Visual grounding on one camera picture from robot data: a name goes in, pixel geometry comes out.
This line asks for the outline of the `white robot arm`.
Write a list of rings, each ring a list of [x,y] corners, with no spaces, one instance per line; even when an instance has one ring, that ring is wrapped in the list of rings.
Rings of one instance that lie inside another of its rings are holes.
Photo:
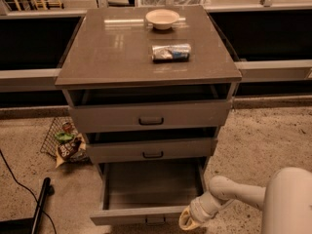
[[[179,227],[195,229],[234,200],[262,211],[261,234],[312,234],[312,173],[295,167],[279,170],[265,187],[214,176],[209,190],[182,211]]]

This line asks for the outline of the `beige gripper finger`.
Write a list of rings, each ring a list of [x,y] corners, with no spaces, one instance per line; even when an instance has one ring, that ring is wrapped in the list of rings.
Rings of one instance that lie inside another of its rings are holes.
[[[191,216],[190,208],[186,207],[179,217],[178,225],[182,230],[189,231],[197,228],[199,223]]]

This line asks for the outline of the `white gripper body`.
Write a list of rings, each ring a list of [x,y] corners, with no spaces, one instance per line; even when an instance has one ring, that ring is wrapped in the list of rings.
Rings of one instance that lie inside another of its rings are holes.
[[[202,195],[191,201],[189,220],[191,224],[200,225],[215,217],[218,212],[218,200],[212,195]]]

